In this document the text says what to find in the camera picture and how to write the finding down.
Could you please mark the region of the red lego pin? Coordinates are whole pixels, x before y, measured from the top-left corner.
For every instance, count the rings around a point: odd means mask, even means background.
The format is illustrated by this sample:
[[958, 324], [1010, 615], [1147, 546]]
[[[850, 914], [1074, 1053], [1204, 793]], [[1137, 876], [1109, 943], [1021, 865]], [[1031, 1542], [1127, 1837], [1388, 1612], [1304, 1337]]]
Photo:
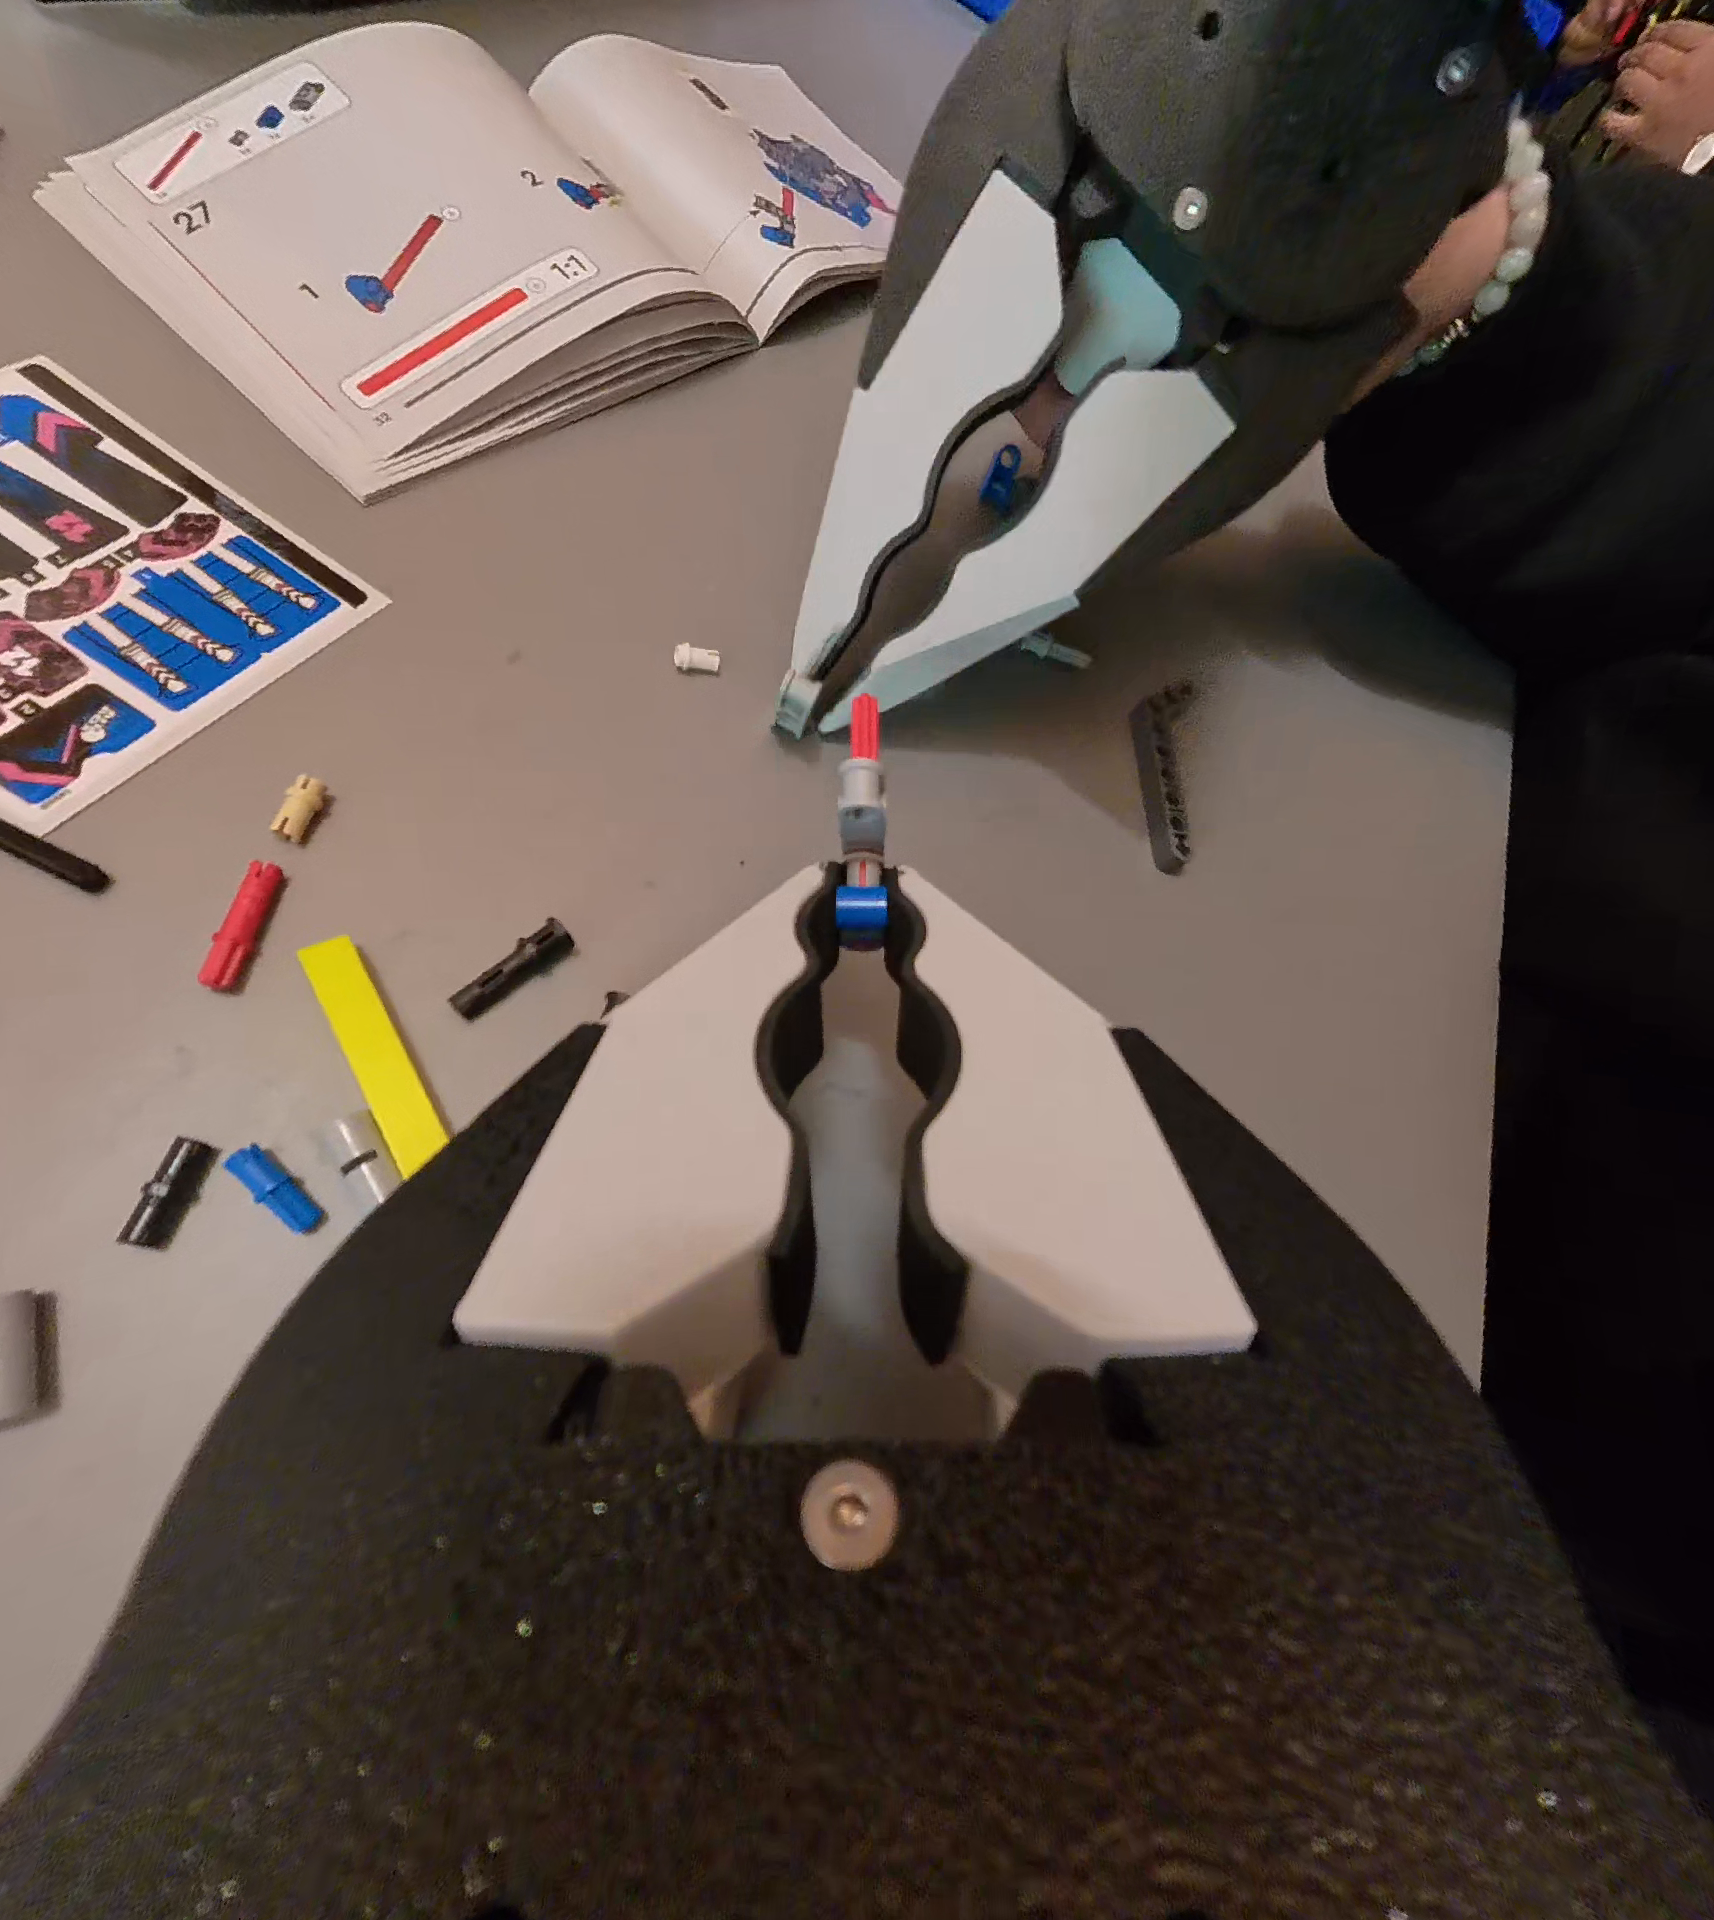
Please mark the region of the red lego pin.
[[233, 993], [246, 981], [287, 879], [289, 876], [278, 862], [254, 860], [247, 865], [199, 966], [201, 986], [211, 993]]

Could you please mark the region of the blue lego pin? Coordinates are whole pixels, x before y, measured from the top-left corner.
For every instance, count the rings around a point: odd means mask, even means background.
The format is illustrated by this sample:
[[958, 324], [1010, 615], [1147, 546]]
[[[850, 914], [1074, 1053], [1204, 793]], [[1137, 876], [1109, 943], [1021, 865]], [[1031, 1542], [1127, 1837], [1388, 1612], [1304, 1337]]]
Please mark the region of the blue lego pin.
[[302, 1177], [268, 1146], [246, 1144], [228, 1152], [223, 1165], [246, 1189], [252, 1204], [269, 1213], [291, 1233], [312, 1235], [324, 1222], [320, 1204]]

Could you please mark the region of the yellow lego beam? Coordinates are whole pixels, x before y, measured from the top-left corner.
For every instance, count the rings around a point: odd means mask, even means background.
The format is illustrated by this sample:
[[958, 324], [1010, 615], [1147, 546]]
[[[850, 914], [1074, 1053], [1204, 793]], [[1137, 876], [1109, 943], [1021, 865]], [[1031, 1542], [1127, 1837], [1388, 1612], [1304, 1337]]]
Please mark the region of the yellow lego beam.
[[304, 946], [296, 959], [398, 1173], [412, 1180], [453, 1135], [387, 993], [350, 938]]

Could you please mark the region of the black lego axle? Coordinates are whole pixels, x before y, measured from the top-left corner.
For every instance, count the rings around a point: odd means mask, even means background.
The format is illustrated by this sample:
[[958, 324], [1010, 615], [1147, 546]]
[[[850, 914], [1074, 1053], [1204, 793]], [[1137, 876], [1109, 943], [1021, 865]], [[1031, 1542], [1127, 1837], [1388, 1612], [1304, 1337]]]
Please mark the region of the black lego axle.
[[0, 852], [29, 865], [30, 869], [55, 877], [82, 892], [103, 895], [113, 887], [113, 877], [100, 865], [90, 862], [65, 847], [42, 842], [35, 833], [19, 829], [0, 818]]

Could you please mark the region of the red axle lego assembly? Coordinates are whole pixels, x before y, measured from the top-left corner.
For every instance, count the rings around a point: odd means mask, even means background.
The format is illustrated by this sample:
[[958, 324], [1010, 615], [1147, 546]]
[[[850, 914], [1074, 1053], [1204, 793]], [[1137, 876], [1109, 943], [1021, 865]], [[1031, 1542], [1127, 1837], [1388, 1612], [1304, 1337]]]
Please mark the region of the red axle lego assembly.
[[839, 829], [845, 876], [835, 923], [845, 950], [880, 950], [890, 930], [890, 798], [884, 767], [880, 706], [870, 693], [853, 699], [850, 753], [840, 764]]

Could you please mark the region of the person's black clothing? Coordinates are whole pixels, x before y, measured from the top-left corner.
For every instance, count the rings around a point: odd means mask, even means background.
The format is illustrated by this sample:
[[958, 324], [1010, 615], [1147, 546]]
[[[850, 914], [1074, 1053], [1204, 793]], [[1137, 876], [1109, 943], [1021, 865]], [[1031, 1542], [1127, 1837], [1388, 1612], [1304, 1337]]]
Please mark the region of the person's black clothing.
[[1714, 1821], [1714, 657], [1521, 706], [1482, 1376]]

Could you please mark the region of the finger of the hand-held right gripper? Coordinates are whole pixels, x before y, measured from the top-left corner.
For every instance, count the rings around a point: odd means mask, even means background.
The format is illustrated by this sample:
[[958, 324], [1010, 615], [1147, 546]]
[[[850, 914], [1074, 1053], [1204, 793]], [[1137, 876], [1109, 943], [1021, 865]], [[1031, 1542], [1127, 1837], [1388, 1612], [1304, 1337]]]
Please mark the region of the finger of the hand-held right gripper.
[[823, 682], [822, 706], [845, 704], [897, 636], [859, 648], [888, 567], [925, 530], [959, 443], [1037, 379], [1061, 331], [1055, 220], [990, 161], [893, 343], [850, 400], [793, 631], [791, 666]]
[[1165, 369], [1181, 307], [1123, 239], [1085, 243], [1053, 375], [1074, 397], [1029, 508], [952, 571], [858, 688], [897, 706], [1074, 612], [1096, 571], [1232, 434], [1200, 370]]

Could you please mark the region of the open instruction booklet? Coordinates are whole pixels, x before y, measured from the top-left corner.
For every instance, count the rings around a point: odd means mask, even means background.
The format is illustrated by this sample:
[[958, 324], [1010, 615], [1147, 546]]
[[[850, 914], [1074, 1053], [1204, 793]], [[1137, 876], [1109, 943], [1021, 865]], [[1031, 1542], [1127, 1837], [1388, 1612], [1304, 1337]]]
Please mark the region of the open instruction booklet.
[[322, 36], [35, 199], [362, 502], [746, 356], [877, 279], [904, 189], [780, 66], [627, 33], [532, 85]]

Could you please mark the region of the person's right hand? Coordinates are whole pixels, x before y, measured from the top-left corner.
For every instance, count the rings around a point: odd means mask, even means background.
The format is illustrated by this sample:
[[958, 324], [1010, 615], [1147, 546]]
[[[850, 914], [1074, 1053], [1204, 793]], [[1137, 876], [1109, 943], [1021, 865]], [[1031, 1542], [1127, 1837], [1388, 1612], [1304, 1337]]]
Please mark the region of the person's right hand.
[[1469, 316], [1475, 295], [1492, 281], [1499, 258], [1509, 247], [1509, 220], [1509, 189], [1498, 184], [1447, 224], [1406, 285], [1411, 324], [1395, 363], [1416, 357]]

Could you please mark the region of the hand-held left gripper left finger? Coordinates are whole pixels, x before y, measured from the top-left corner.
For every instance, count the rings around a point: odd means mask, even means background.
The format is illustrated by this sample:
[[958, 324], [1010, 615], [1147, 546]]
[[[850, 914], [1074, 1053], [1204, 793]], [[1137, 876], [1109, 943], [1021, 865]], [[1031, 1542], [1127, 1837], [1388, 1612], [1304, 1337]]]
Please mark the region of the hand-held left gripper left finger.
[[777, 1346], [765, 1252], [793, 1167], [756, 1039], [822, 882], [799, 869], [601, 1020], [455, 1310], [467, 1346], [654, 1366], [707, 1438], [734, 1433]]

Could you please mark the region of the person's right forearm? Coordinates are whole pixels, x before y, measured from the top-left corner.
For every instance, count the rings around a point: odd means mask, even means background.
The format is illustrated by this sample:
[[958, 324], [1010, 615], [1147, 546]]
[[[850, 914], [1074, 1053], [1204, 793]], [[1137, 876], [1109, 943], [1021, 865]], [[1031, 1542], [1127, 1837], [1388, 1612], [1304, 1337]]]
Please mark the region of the person's right forearm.
[[1501, 315], [1326, 434], [1337, 515], [1522, 688], [1714, 657], [1714, 159], [1552, 178]]

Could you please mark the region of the dark grey lego beam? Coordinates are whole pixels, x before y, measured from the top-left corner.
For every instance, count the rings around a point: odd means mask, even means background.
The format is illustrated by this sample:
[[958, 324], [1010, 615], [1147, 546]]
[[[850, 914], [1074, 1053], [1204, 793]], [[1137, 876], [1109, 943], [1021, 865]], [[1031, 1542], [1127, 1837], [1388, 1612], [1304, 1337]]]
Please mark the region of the dark grey lego beam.
[[1156, 869], [1165, 876], [1179, 876], [1193, 856], [1181, 721], [1195, 701], [1195, 682], [1163, 684], [1132, 706], [1129, 720], [1147, 844]]

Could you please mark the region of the sticker sheet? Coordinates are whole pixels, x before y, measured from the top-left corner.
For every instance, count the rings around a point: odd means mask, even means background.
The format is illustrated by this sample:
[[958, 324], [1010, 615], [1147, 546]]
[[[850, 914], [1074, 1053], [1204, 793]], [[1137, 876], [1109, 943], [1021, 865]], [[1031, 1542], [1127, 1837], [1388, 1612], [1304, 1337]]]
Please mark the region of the sticker sheet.
[[48, 836], [388, 596], [49, 357], [0, 369], [0, 818]]

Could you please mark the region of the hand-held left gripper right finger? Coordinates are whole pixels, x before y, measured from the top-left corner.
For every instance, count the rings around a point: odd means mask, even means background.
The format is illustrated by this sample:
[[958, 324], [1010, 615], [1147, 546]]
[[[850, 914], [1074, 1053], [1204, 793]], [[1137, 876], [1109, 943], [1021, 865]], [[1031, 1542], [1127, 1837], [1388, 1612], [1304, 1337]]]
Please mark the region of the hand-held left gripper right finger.
[[925, 876], [891, 928], [906, 1072], [925, 1090], [904, 1202], [961, 1269], [955, 1304], [904, 1305], [987, 1393], [994, 1431], [1052, 1372], [1245, 1352], [1253, 1310], [1115, 1027]]

